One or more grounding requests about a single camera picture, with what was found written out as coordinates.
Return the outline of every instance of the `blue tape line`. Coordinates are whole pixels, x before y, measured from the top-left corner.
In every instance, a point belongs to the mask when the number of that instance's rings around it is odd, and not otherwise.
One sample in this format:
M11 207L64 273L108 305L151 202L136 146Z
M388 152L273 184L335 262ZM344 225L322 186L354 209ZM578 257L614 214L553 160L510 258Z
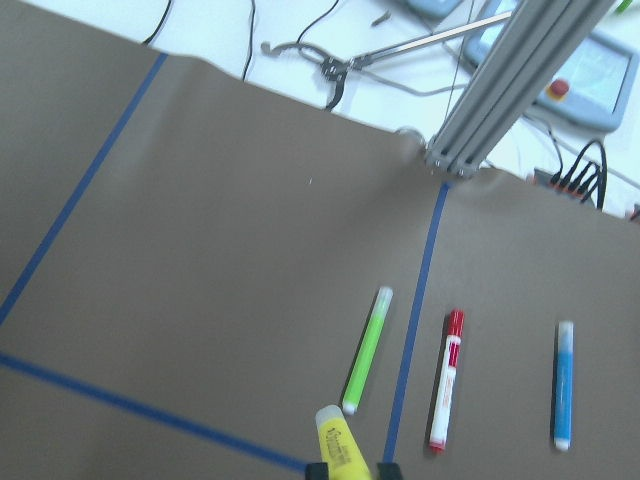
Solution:
M167 427L180 430L195 437L209 440L210 442L223 445L229 449L257 457L261 460L276 464L280 467L288 468L296 472L304 472L307 462L284 455L275 450L262 447L255 443L243 440L239 437L229 435L220 430L208 427L193 420L180 417L173 413L160 410L158 408L145 405L144 403L130 398L109 392L105 389L90 385L86 382L76 380L72 377L54 372L33 363L25 362L6 353L0 352L0 365L3 365L15 372L34 377L43 382L57 387L70 390L79 395L89 397L100 403L107 404L119 410L132 413L139 417L160 423Z
M407 327L407 337L404 342L404 351L402 352L402 362L400 363L400 372L398 373L398 382L396 383L396 393L393 398L393 407L391 409L391 417L389 418L389 429L387 431L387 442L384 446L383 462L391 463L395 456L396 443L398 441L398 431L400 429L400 419L402 417L402 407L404 405L404 395L407 390L407 381L409 379L409 369L411 368L411 357L413 356L413 346L415 344L416 335L418 333L418 324L420 323L420 311L422 310L422 302L427 288L427 280L429 278L429 267L431 266L431 258L438 236L438 226L442 218L444 202L447 198L447 192L450 185L443 183L438 193L436 206L431 217L431 225L429 225L429 233L424 246L422 255L422 264L420 265L420 273L418 274L418 283L416 285L416 293L413 297L413 305L411 306L411 317L409 318L409 326Z
M93 177L98 172L98 169L102 165L102 162L104 162L104 159L107 157L107 155L111 151L111 148L118 140L118 137L124 130L124 127L127 125L127 122L133 115L133 112L135 112L136 108L138 107L138 104L142 100L142 97L144 97L144 94L149 89L151 82L153 82L153 79L155 78L156 74L160 70L160 67L162 66L162 64L166 59L167 59L166 53L161 53L160 55L158 55L158 58L156 59L151 69L147 73L147 76L144 78L144 80L138 87L138 90L136 91L135 95L129 102L129 105L127 105L127 108L125 108L124 112L118 119L118 122L113 127L113 130L111 130L111 133L109 133L109 136L107 137L105 142L102 144L102 147L100 147L100 150L98 151L95 158L89 165L89 168L87 168L86 172L80 179L80 182L76 186L75 190L73 191L73 193L71 194L67 202L64 204L64 207L62 207L62 210L60 211L60 213L54 220L53 224L49 228L49 231L40 242L40 245L38 245L38 248L34 252L33 256L31 257L27 265L24 267L24 270L22 270L22 273L20 274L20 276L18 277L18 280L16 280L16 283L13 285L13 287L9 291L9 294L5 298L4 302L2 303L2 305L0 305L0 326L6 320L7 316L11 312L11 309L18 301L18 298L20 298L20 295L26 288L27 284L29 283L29 280L31 280L31 277L33 276L36 269L38 268L38 265L40 265L40 262L49 251L49 248L51 248L51 245L53 244L56 237L58 236L58 233L60 233L60 230L62 230L62 227L64 227L64 224L66 223L69 216L71 215L71 212L73 212L73 209L76 207L76 205L82 198L82 195L87 190L87 187L91 183L91 180L93 180Z

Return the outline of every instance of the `white marker cap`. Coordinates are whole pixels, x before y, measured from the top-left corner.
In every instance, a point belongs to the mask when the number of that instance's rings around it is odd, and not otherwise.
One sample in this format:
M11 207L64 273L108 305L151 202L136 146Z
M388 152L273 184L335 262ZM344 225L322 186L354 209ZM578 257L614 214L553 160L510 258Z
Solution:
M356 407L353 403L347 402L342 404L342 411L345 415L355 415L356 410L358 410L358 407Z
M569 445L571 444L571 442L566 438L554 438L553 443L555 443L556 448L561 452L569 450Z
M336 418L342 418L344 420L344 415L342 415L342 410L336 405L328 405L324 408L318 410L316 413L316 427L320 429L321 425L324 425L329 420L334 420Z
M558 352L573 353L573 322L558 323Z

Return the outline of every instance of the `yellow highlighter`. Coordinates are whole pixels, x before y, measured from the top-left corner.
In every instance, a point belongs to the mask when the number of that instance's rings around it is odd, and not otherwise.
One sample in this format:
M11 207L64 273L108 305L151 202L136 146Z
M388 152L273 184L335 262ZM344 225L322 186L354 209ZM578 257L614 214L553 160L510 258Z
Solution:
M373 480L338 406L318 410L316 426L322 461L329 466L329 480Z

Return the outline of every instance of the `marker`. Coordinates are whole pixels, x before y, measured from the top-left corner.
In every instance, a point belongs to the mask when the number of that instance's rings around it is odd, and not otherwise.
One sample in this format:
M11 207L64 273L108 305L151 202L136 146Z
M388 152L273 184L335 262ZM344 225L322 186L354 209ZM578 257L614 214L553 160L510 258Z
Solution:
M616 13L624 12L627 8L629 8L629 5L631 5L632 1L633 0L623 0L622 3L620 3L620 5L616 7Z
M429 436L429 447L435 453L444 452L444 447L447 443L453 385L456 381L456 368L458 366L463 325L464 312L462 310L453 310L449 316L449 332L447 333L446 346L442 358L440 385L438 386L436 408L433 412L433 423L431 424L431 435Z
M571 445L571 404L573 397L573 322L558 324L556 358L556 411L553 443L566 452Z
M353 365L349 383L342 398L342 411L346 415L353 415L358 410L364 384L369 376L371 362L373 362L373 356L378 347L378 340L382 333L384 319L389 311L392 297L393 290L389 287L381 287L378 291L376 302L373 305L373 310L371 310L371 317L369 317L369 322L367 323L367 329L364 332L364 337L362 337L356 363Z

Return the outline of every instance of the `marker cap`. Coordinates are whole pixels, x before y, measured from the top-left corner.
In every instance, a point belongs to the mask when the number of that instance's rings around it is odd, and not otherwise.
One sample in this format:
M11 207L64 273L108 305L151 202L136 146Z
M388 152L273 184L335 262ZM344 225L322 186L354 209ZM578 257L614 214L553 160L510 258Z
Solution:
M558 323L558 352L573 353L573 322Z
M376 297L375 307L383 309L382 311L384 312L384 315L386 315L392 298L393 290L391 287L380 287L380 290L378 290L378 296Z
M351 402L343 402L342 403L342 411L345 415L355 415L358 410L358 406Z
M429 448L433 453L437 453L437 454L444 453L444 447L445 447L444 442L429 442Z
M344 415L337 405L328 405L324 408L321 408L320 410L318 410L318 413L316 413L316 427L320 428L329 420L334 420L336 418L341 418L344 420Z
M452 310L449 315L449 332L447 335L455 335L462 337L462 328L464 327L464 312L462 310Z
M571 442L564 438L554 438L553 443L555 444L556 448L561 452L568 451L571 445Z

